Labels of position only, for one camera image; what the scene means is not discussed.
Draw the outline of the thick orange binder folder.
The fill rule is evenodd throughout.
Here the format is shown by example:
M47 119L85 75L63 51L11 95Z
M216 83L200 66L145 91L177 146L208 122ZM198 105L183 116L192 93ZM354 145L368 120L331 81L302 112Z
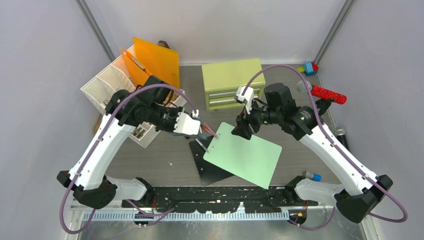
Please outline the thick orange binder folder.
M128 50L121 50L120 53L133 84L144 86L152 73Z

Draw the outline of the white plastic file rack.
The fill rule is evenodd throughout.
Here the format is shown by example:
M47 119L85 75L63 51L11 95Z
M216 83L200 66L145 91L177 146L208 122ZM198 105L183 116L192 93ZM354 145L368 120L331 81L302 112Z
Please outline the white plastic file rack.
M127 51L136 57L134 44L128 48ZM105 108L112 95L122 89L133 92L136 90L136 86L131 80L124 60L120 55L96 76L94 76L88 83L86 83L81 88L81 91L96 107L100 114L104 115L106 112ZM184 106L186 103L187 101L175 92L167 107L175 107L172 104ZM159 131L156 131L155 128L156 127L154 125L143 122L133 131L129 138L141 147L147 148L160 133Z

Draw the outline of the Nineteen Eighty-Four dark book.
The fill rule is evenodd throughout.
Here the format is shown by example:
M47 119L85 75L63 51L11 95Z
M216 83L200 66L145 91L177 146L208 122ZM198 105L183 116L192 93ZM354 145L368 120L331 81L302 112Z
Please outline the Nineteen Eighty-Four dark book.
M184 133L176 133L172 132L172 136L174 137L184 137L186 139L193 138L193 139L200 139L200 140L206 140L209 136L204 133L198 133L198 134L184 134Z

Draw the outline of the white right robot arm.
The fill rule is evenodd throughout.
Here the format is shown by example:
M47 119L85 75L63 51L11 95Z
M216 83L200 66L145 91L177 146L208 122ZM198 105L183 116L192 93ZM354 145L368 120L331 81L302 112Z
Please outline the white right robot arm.
M311 149L336 175L340 184L296 176L286 185L285 198L291 205L313 201L335 207L346 219L360 223L381 202L393 181L377 176L361 164L321 123L309 106L297 106L290 89L273 83L264 89L266 102L260 107L251 87L240 86L235 101L244 104L236 118L232 134L250 140L262 125L278 125L297 141Z

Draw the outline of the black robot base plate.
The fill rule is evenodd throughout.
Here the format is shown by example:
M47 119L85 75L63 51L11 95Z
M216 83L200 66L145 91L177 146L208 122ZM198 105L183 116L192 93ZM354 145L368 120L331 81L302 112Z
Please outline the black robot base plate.
M175 213L234 213L244 207L246 213L276 213L283 207L314 207L316 201L301 200L283 186L264 189L258 186L187 186L153 187L148 200L134 201L139 208L151 208L163 213L171 208Z

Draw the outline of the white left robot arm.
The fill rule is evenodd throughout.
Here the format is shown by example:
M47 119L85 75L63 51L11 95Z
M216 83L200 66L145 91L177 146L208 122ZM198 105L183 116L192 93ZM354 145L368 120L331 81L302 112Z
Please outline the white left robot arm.
M131 201L137 206L151 206L154 188L143 178L118 179L106 171L124 141L142 123L150 123L157 131L175 134L183 107L170 107L169 94L185 92L151 75L145 85L134 90L116 91L105 107L102 123L85 150L70 170L62 170L57 180L66 188L61 202L64 208L69 194L82 205L99 210L112 201Z

